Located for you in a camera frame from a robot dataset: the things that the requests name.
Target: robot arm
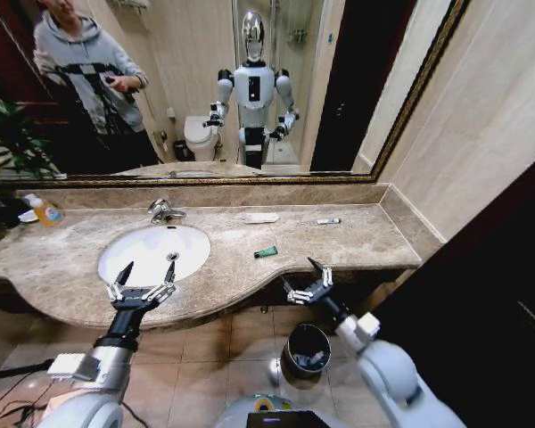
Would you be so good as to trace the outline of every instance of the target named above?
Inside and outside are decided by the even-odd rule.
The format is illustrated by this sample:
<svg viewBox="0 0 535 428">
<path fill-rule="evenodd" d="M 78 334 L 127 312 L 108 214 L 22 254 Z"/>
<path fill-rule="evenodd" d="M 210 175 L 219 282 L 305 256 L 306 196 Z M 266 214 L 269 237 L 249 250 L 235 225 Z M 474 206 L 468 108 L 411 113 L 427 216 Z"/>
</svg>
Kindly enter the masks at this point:
<svg viewBox="0 0 535 428">
<path fill-rule="evenodd" d="M 117 310 L 107 333 L 97 339 L 87 354 L 60 354 L 48 374 L 53 379 L 75 379 L 71 398 L 53 409 L 39 428 L 78 426 L 118 428 L 123 421 L 120 404 L 128 386 L 130 362 L 137 349 L 136 338 L 143 316 L 158 308 L 175 290 L 177 256 L 170 262 L 162 284 L 153 288 L 124 288 L 131 262 L 107 284 L 111 305 Z"/>
<path fill-rule="evenodd" d="M 272 133 L 272 136 L 281 140 L 284 136 L 289 135 L 292 132 L 295 120 L 300 118 L 299 113 L 293 108 L 293 94 L 292 94 L 292 82 L 289 79 L 289 72 L 281 69 L 276 74 L 276 90 L 279 96 L 281 96 L 285 109 L 287 112 L 284 116 L 280 116 L 279 124 L 276 127 L 276 131 Z"/>
<path fill-rule="evenodd" d="M 210 120 L 202 123 L 203 127 L 223 127 L 228 114 L 228 101 L 234 88 L 234 76 L 230 70 L 218 72 L 218 101 L 210 105 Z"/>
<path fill-rule="evenodd" d="M 329 297 L 333 277 L 329 267 L 309 259 L 322 279 L 306 290 L 293 290 L 284 280 L 287 300 L 300 305 L 322 302 L 333 314 L 335 332 L 356 358 L 358 368 L 378 399 L 393 427 L 465 428 L 456 414 L 442 403 L 417 373 L 412 358 L 399 346 L 374 338 L 379 321 L 367 312 L 362 318 L 349 313 L 345 305 Z"/>
</svg>

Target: humanoid robot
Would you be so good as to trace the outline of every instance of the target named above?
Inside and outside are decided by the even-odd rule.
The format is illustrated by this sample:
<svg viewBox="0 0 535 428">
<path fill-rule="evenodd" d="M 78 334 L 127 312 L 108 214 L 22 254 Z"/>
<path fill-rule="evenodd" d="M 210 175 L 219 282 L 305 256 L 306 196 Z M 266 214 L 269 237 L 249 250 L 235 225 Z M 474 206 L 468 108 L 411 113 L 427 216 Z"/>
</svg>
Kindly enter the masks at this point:
<svg viewBox="0 0 535 428">
<path fill-rule="evenodd" d="M 247 60 L 232 74 L 229 70 L 218 72 L 219 99 L 210 105 L 210 120 L 202 123 L 204 127 L 224 126 L 228 113 L 228 101 L 235 90 L 236 101 L 240 106 L 242 128 L 239 132 L 240 150 L 245 164 L 261 168 L 268 154 L 271 138 L 281 140 L 293 129 L 299 113 L 293 108 L 292 83 L 287 70 L 277 73 L 261 60 L 264 45 L 264 25 L 261 16 L 247 12 L 243 17 L 242 38 L 246 47 Z M 266 129 L 268 108 L 274 97 L 274 87 L 282 97 L 286 113 L 278 118 L 274 132 Z"/>
</svg>

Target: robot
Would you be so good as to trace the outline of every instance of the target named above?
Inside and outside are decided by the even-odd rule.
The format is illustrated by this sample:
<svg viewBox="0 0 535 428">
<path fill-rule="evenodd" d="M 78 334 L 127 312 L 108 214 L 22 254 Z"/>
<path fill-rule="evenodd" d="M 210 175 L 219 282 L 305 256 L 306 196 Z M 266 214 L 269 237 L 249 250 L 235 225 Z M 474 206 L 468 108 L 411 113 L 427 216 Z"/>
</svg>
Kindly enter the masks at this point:
<svg viewBox="0 0 535 428">
<path fill-rule="evenodd" d="M 295 120 L 300 116 L 293 108 L 292 83 L 287 70 L 277 73 L 261 60 L 264 43 L 264 25 L 261 16 L 247 12 L 243 17 L 242 38 L 246 47 L 247 61 L 232 74 L 229 70 L 218 72 L 219 99 L 210 105 L 210 120 L 202 123 L 204 127 L 224 126 L 228 114 L 228 101 L 232 90 L 242 116 L 243 127 L 239 131 L 240 151 L 245 164 L 261 169 L 268 155 L 271 138 L 280 141 L 292 132 Z M 266 129 L 268 108 L 274 96 L 274 87 L 284 101 L 287 110 L 278 118 L 274 132 Z"/>
<path fill-rule="evenodd" d="M 379 321 L 366 313 L 362 318 L 332 299 L 332 270 L 309 259 L 322 277 L 305 290 L 294 290 L 282 277 L 289 302 L 323 304 L 333 317 L 335 332 L 357 360 L 358 370 L 376 396 L 394 428 L 465 428 L 462 421 L 439 401 L 416 371 L 410 356 L 400 347 L 375 340 Z M 152 289 L 123 288 L 133 268 L 131 262 L 113 284 L 107 285 L 117 314 L 107 334 L 87 354 L 61 354 L 50 366 L 54 378 L 77 379 L 78 390 L 63 402 L 39 428 L 119 428 L 121 403 L 128 386 L 130 361 L 137 349 L 136 337 L 143 316 L 158 308 L 175 290 L 175 261 L 161 285 Z M 258 394 L 236 401 L 219 418 L 215 428 L 316 426 L 347 428 L 334 416 L 296 406 L 290 400 Z"/>
</svg>

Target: trash can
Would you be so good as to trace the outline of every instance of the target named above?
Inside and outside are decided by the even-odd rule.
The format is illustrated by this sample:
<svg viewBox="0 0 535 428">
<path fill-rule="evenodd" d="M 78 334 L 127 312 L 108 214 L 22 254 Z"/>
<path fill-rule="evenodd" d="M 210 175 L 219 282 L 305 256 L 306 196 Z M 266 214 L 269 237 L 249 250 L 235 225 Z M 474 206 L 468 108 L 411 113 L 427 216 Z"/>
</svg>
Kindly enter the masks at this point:
<svg viewBox="0 0 535 428">
<path fill-rule="evenodd" d="M 190 151 L 190 149 L 186 145 L 185 140 L 176 140 L 172 144 L 172 149 L 175 152 L 177 161 L 181 161 L 181 162 L 194 161 L 194 153 Z"/>
<path fill-rule="evenodd" d="M 319 375 L 330 360 L 329 340 L 321 329 L 312 324 L 297 325 L 282 351 L 285 368 L 298 379 L 309 379 Z"/>
</svg>

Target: soap bottle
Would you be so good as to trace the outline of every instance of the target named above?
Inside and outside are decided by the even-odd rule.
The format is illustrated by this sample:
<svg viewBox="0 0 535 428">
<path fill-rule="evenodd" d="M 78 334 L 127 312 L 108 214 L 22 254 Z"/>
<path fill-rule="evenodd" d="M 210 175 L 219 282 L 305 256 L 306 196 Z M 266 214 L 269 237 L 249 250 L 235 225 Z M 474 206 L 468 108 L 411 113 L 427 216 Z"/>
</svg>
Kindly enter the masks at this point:
<svg viewBox="0 0 535 428">
<path fill-rule="evenodd" d="M 46 226 L 56 226 L 62 222 L 63 212 L 55 208 L 50 202 L 39 199 L 33 193 L 27 194 L 24 199 L 28 201 L 39 221 Z"/>
</svg>

